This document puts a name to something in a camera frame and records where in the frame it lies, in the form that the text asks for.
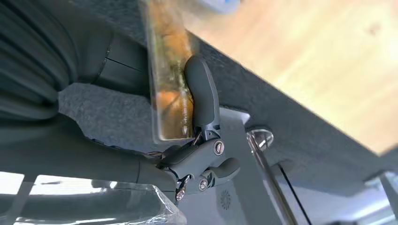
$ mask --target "gray fabric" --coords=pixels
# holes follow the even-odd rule
[[[145,43],[137,1],[70,2]],[[372,174],[397,168],[398,148],[378,158],[214,48],[201,42],[200,53],[213,72],[220,104],[248,111],[248,127],[272,128],[275,141],[266,157],[271,165],[283,159],[295,162],[288,174],[293,184],[353,195]],[[166,148],[152,142],[150,106],[142,97],[74,84],[60,94],[60,106],[90,138],[143,152]]]

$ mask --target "carpeted panel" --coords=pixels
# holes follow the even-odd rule
[[[70,2],[145,43],[136,0]],[[353,195],[363,190],[368,176],[397,168],[398,149],[378,158],[214,48],[201,42],[200,53],[213,72],[220,103],[248,111],[248,127],[272,128],[275,142],[266,157],[270,164],[294,161],[293,184]],[[60,105],[90,138],[143,152],[166,148],[152,142],[150,106],[142,97],[74,84],[60,94]]]

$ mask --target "black clamp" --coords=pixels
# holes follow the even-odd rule
[[[185,78],[194,99],[193,118],[197,136],[181,148],[174,148],[171,152],[166,150],[166,157],[157,166],[176,176],[179,184],[177,200],[181,200],[186,192],[195,193],[223,184],[240,170],[235,158],[226,159],[219,167],[211,167],[223,155],[225,145],[220,135],[217,89],[206,62],[192,56],[185,66]]]

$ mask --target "metal bolt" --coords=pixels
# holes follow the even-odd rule
[[[180,201],[185,195],[185,188],[183,188],[182,190],[180,190],[177,195],[176,195],[176,199],[177,201]]]
[[[214,145],[214,153],[219,156],[224,152],[224,143],[222,141],[216,141]]]
[[[206,190],[206,189],[207,189],[207,185],[208,185],[207,179],[206,179],[206,178],[203,178],[203,179],[200,181],[200,183],[199,183],[199,191],[204,191],[204,190]]]

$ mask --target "wooden surface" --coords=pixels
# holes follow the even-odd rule
[[[186,28],[376,154],[398,143],[398,1],[243,0]]]

